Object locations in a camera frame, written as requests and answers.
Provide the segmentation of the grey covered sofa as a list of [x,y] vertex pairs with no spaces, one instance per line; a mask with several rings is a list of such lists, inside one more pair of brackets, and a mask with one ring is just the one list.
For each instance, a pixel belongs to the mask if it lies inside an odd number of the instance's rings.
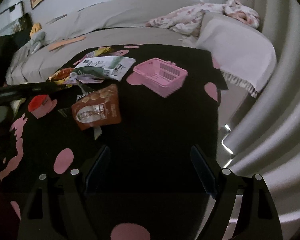
[[[74,11],[46,24],[44,46],[30,55],[27,46],[13,56],[6,72],[8,85],[44,82],[72,58],[86,49],[120,44],[181,45],[182,35],[167,29],[147,27],[146,23],[182,7],[191,0],[112,0]],[[85,40],[53,51],[52,43],[85,36]]]

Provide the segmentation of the black pink patterned tablecloth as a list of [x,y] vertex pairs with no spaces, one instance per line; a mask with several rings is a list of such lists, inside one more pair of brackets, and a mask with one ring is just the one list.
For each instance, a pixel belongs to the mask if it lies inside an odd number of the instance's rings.
[[[208,196],[191,148],[215,157],[218,103],[205,86],[225,88],[225,81],[207,51],[142,45],[128,54],[137,63],[155,57],[174,61],[188,76],[166,98],[142,85],[117,82],[121,122],[104,125],[98,138],[93,128],[81,130],[72,115],[80,88],[59,89],[51,83],[0,88],[0,106],[25,99],[15,118],[0,122],[0,239],[18,239],[21,161],[35,144],[108,148],[97,172],[105,190],[107,239],[123,224],[145,228],[151,239],[195,238]],[[48,95],[48,103],[29,112],[38,95]]]

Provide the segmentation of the grey curtain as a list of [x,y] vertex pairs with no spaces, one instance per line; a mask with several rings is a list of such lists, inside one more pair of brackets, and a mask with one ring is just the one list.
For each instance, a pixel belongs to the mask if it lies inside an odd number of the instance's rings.
[[225,144],[230,169],[261,174],[273,197],[284,239],[300,229],[300,4],[298,0],[240,0],[260,17],[277,67],[253,107]]

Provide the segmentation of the yellow plush toy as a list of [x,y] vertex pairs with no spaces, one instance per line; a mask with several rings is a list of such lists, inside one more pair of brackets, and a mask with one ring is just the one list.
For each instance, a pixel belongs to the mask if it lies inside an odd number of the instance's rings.
[[35,33],[37,33],[38,31],[40,31],[42,29],[42,26],[40,25],[40,23],[35,23],[32,28],[31,28],[31,31],[30,31],[30,38],[33,37],[33,35]]

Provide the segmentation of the white fringed throw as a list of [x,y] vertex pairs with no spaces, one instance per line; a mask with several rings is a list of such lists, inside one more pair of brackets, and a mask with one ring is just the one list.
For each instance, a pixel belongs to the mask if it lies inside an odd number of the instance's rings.
[[195,46],[208,50],[225,80],[253,98],[264,89],[277,64],[275,49],[262,33],[221,14],[204,15]]

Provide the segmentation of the white green snack bag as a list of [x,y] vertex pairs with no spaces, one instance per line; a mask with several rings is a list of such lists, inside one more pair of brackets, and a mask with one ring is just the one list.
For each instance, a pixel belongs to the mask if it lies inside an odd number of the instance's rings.
[[123,56],[101,56],[86,58],[73,71],[78,75],[90,74],[98,78],[121,81],[135,59]]

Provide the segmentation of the orange flat strip on sofa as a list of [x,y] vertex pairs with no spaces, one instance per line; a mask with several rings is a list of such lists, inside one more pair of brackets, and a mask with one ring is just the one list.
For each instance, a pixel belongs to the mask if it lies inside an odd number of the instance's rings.
[[80,37],[72,38],[72,39],[69,39],[69,40],[55,42],[55,43],[52,43],[48,46],[48,50],[53,51],[55,49],[58,49],[59,47],[65,46],[67,44],[72,44],[72,43],[75,43],[75,42],[79,42],[79,41],[82,41],[82,40],[85,40],[85,36],[80,36]]

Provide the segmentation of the glass fish tank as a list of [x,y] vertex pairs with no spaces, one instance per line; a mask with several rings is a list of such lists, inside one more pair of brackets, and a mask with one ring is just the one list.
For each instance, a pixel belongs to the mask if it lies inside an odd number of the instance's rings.
[[24,11],[23,1],[17,2],[0,13],[0,36],[13,35],[32,27],[32,20]]

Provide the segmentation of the grey plush toy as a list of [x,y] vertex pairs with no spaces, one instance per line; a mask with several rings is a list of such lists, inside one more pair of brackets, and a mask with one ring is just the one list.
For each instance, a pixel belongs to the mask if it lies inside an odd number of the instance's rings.
[[35,52],[37,52],[43,45],[45,41],[45,32],[39,31],[37,33],[34,33],[31,36],[31,39],[27,43],[27,47],[29,49],[29,54],[32,55]]

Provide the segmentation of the red orange chip bag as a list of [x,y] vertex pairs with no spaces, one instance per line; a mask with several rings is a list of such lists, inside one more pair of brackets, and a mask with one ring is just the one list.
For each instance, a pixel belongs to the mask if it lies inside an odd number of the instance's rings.
[[52,82],[63,80],[65,78],[67,78],[73,70],[74,70],[73,68],[60,69],[57,72],[55,72],[53,75],[51,75],[49,77],[49,80]]

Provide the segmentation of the pale purple wrapper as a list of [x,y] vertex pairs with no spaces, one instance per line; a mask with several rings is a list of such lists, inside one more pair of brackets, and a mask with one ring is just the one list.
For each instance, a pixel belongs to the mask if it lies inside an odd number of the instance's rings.
[[91,83],[102,83],[104,78],[96,77],[91,74],[83,74],[79,75],[75,72],[72,72],[69,77],[66,79],[64,84],[66,85],[78,85],[79,83],[82,84],[91,84]]

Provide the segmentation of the red paper piece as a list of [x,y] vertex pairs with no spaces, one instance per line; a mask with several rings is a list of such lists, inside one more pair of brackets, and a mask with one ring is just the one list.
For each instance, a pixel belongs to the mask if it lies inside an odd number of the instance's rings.
[[28,105],[29,112],[37,110],[41,106],[45,106],[49,101],[48,95],[38,95],[35,96]]

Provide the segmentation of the pink plastic basket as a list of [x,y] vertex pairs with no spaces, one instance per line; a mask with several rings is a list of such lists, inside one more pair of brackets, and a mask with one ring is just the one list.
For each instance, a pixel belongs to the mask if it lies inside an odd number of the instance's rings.
[[170,61],[154,58],[133,68],[142,85],[163,98],[168,97],[183,86],[188,72]]

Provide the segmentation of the purple yellow snack wrapper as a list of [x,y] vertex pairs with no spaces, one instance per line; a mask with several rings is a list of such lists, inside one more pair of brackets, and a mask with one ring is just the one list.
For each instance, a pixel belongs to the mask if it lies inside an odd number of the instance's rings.
[[100,55],[106,55],[107,53],[114,52],[114,49],[111,47],[100,47],[97,50],[91,51],[85,55],[87,58],[98,57]]

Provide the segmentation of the brown chip bag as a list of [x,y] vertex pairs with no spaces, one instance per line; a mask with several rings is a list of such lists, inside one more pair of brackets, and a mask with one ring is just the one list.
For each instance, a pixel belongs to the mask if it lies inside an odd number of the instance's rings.
[[119,124],[119,96],[117,85],[90,93],[71,106],[72,115],[81,130],[91,127]]

